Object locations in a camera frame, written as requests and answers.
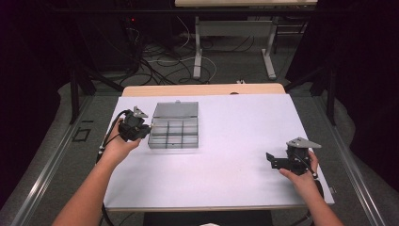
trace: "forearm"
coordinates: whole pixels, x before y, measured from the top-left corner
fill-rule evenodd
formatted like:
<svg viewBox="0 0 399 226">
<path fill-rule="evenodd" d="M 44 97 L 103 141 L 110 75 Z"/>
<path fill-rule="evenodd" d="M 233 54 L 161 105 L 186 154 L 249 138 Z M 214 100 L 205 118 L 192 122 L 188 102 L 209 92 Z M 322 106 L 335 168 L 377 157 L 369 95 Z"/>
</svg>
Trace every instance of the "forearm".
<svg viewBox="0 0 399 226">
<path fill-rule="evenodd" d="M 54 225 L 97 225 L 114 166 L 100 161 L 64 206 Z"/>
<path fill-rule="evenodd" d="M 321 196 L 308 198 L 305 202 L 311 211 L 314 225 L 343 225 Z"/>
</svg>

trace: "black curtain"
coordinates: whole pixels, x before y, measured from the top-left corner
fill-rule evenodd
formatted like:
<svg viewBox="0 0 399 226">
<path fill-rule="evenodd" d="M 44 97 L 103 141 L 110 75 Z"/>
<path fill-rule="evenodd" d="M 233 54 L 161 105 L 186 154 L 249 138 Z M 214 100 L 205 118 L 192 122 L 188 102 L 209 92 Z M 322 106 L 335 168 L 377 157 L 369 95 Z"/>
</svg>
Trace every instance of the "black curtain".
<svg viewBox="0 0 399 226">
<path fill-rule="evenodd" d="M 0 3 L 0 208 L 24 175 L 59 107 L 68 70 L 34 1 Z"/>
<path fill-rule="evenodd" d="M 320 0 L 317 7 L 355 12 L 311 18 L 286 77 L 294 82 L 333 62 L 337 99 L 356 125 L 352 152 L 399 191 L 399 4 Z"/>
</svg>

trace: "person's right hand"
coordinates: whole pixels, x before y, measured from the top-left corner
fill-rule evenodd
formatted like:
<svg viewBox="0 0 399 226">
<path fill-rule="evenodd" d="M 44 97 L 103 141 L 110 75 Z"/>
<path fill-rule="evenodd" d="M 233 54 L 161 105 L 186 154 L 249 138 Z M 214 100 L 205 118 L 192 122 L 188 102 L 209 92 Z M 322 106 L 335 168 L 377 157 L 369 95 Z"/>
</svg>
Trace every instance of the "person's right hand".
<svg viewBox="0 0 399 226">
<path fill-rule="evenodd" d="M 311 151 L 309 151 L 309 156 L 311 158 L 311 169 L 317 173 L 319 161 L 317 160 L 316 155 Z M 320 196 L 310 170 L 299 176 L 287 169 L 280 169 L 279 173 L 288 178 L 294 184 L 296 192 L 305 202 L 309 201 L 314 196 Z"/>
<path fill-rule="evenodd" d="M 126 158 L 131 150 L 138 147 L 138 144 L 141 141 L 141 138 L 139 138 L 135 141 L 125 142 L 119 136 L 118 131 L 118 127 L 121 121 L 123 121 L 123 119 L 118 119 L 118 122 L 115 124 L 114 129 L 111 131 L 108 139 L 110 141 L 105 146 L 104 154 L 100 159 L 100 161 L 105 162 L 107 165 L 110 165 L 113 168 L 115 168 L 121 161 L 123 161 L 123 159 Z"/>
</svg>

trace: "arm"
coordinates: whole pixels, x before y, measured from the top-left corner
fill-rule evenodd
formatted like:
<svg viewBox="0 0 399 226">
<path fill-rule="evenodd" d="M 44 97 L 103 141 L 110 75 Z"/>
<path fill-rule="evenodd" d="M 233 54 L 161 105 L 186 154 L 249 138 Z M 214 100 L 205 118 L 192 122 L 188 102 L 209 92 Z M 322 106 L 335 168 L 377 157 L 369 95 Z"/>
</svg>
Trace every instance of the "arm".
<svg viewBox="0 0 399 226">
<path fill-rule="evenodd" d="M 309 152 L 309 156 L 311 157 L 311 168 L 316 172 L 317 157 L 313 152 Z M 315 225 L 343 225 L 320 195 L 309 170 L 300 176 L 287 169 L 280 169 L 279 172 L 293 182 L 296 192 L 308 205 Z"/>
<path fill-rule="evenodd" d="M 115 126 L 110 137 L 117 134 L 118 126 Z M 53 225 L 97 225 L 112 172 L 139 143 L 140 139 L 125 142 L 119 136 L 110 141 L 103 157 L 58 214 Z"/>
</svg>

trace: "white desk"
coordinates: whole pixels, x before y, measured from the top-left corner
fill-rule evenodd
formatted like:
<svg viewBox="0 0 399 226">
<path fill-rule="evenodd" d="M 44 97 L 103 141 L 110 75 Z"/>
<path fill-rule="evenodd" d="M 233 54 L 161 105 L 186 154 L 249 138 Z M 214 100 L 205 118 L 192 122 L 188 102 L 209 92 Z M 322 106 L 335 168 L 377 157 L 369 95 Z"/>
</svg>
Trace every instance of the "white desk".
<svg viewBox="0 0 399 226">
<path fill-rule="evenodd" d="M 315 5 L 317 0 L 175 0 L 176 7 L 278 7 Z M 193 76 L 200 77 L 202 49 L 201 36 L 253 36 L 266 38 L 265 49 L 262 49 L 264 66 L 270 80 L 276 80 L 270 51 L 276 35 L 278 17 L 273 21 L 200 21 L 196 17 L 196 57 Z"/>
<path fill-rule="evenodd" d="M 116 168 L 108 210 L 189 211 L 303 206 L 292 184 L 271 169 L 265 153 L 286 157 L 285 142 L 306 137 L 287 94 L 120 97 L 114 117 L 137 105 L 149 115 L 158 102 L 199 102 L 199 147 L 151 150 L 148 137 Z M 326 201 L 334 201 L 319 169 Z"/>
</svg>

